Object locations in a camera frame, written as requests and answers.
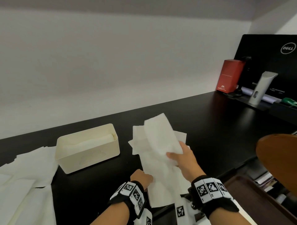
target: green object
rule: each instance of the green object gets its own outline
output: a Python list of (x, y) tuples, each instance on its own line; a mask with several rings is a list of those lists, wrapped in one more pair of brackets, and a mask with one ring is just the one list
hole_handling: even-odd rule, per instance
[(297, 106), (297, 102), (294, 101), (294, 100), (291, 99), (291, 98), (284, 98), (284, 99), (282, 100), (282, 102), (285, 102), (285, 103), (290, 104), (290, 105), (292, 105), (292, 106)]

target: white wall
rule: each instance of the white wall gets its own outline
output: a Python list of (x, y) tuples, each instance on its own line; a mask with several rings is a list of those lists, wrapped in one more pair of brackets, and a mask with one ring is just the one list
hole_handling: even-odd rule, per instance
[(247, 18), (1, 8), (0, 139), (213, 91)]
[(297, 34), (297, 1), (258, 0), (249, 34)]

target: hand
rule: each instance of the hand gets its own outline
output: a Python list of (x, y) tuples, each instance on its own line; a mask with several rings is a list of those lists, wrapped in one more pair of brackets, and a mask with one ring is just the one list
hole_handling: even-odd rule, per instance
[(166, 155), (168, 158), (177, 161), (178, 167), (181, 169), (181, 173), (183, 174), (184, 178), (192, 182), (197, 177), (205, 175), (205, 172), (203, 172), (203, 170), (198, 165), (192, 150), (181, 141), (179, 144), (181, 145), (183, 154), (167, 152)]
[(143, 189), (147, 189), (148, 186), (153, 182), (154, 178), (152, 175), (145, 174), (142, 170), (136, 170), (130, 177), (130, 181), (136, 180), (143, 186)]

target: black tabletop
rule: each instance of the black tabletop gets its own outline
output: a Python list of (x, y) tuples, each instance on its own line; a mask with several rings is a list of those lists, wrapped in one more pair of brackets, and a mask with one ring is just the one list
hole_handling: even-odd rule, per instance
[(218, 92), (179, 99), (91, 120), (0, 140), (0, 166), (16, 155), (42, 146), (55, 146), (66, 134), (112, 123), (119, 137), (120, 155), (66, 175), (59, 167), (52, 182), (57, 225), (89, 225), (107, 205), (113, 192), (136, 170), (138, 155), (128, 141), (132, 126), (165, 113), (172, 128), (187, 133), (187, 145), (206, 174), (219, 177), (256, 157), (257, 140), (272, 133), (292, 133), (297, 127), (265, 112), (249, 108)]

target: white rectangular bin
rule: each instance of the white rectangular bin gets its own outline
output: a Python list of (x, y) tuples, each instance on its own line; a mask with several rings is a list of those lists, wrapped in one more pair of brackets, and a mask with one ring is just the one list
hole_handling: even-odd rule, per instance
[(55, 160), (65, 173), (83, 169), (120, 154), (118, 136), (111, 123), (61, 136), (57, 140)]

